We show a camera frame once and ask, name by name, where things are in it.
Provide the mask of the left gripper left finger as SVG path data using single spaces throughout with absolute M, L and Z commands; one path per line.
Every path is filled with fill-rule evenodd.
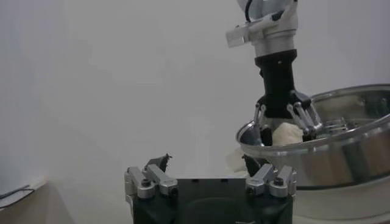
M 124 190 L 126 198 L 137 197 L 150 199 L 157 195 L 157 192 L 168 198 L 176 198 L 179 194 L 179 182 L 177 179 L 166 174 L 169 154 L 150 159 L 140 169 L 130 166 L 124 173 Z

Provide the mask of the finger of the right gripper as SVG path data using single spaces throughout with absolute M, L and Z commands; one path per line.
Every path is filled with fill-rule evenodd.
M 308 105 L 302 102 L 289 103 L 286 109 L 295 124 L 302 130 L 302 141 L 315 140 L 323 128 L 323 123 L 313 104 L 311 102 Z
M 256 103 L 253 119 L 252 135 L 256 145 L 271 146 L 272 145 L 272 130 L 265 124 L 266 105 Z

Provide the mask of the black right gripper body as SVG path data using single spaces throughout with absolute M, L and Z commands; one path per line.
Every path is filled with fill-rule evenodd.
M 311 99 L 296 90 L 293 76 L 295 49 L 255 58 L 264 82 L 264 95 L 258 100 L 266 106 L 265 116 L 272 119 L 291 119 L 287 106 L 301 103 L 304 110 L 310 107 Z

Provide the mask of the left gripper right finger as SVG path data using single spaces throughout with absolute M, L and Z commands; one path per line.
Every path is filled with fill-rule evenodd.
M 266 191 L 276 198 L 294 197 L 297 192 L 297 172 L 291 166 L 276 168 L 263 159 L 243 156 L 249 177 L 245 180 L 246 191 L 262 195 Z

